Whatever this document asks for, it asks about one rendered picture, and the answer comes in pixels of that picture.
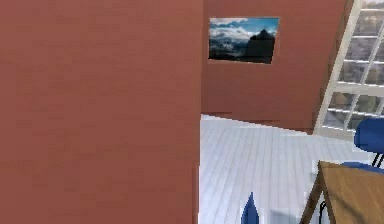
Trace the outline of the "white framed window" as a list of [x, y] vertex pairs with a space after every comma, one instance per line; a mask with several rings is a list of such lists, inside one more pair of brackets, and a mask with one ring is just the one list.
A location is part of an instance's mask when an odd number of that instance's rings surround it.
[[384, 0], [348, 0], [316, 135], [353, 138], [360, 121], [384, 117]]

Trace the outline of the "brown wooden table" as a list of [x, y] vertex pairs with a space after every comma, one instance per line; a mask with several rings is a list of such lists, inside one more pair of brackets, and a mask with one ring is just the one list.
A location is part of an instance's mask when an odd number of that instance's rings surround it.
[[309, 224], [320, 195], [330, 224], [384, 224], [384, 175], [318, 162], [318, 173], [299, 224]]

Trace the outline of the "mountain landscape wall picture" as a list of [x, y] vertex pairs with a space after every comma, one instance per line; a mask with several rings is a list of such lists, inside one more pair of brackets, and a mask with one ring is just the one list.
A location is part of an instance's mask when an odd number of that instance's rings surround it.
[[278, 25], [278, 17], [212, 17], [208, 58], [271, 64]]

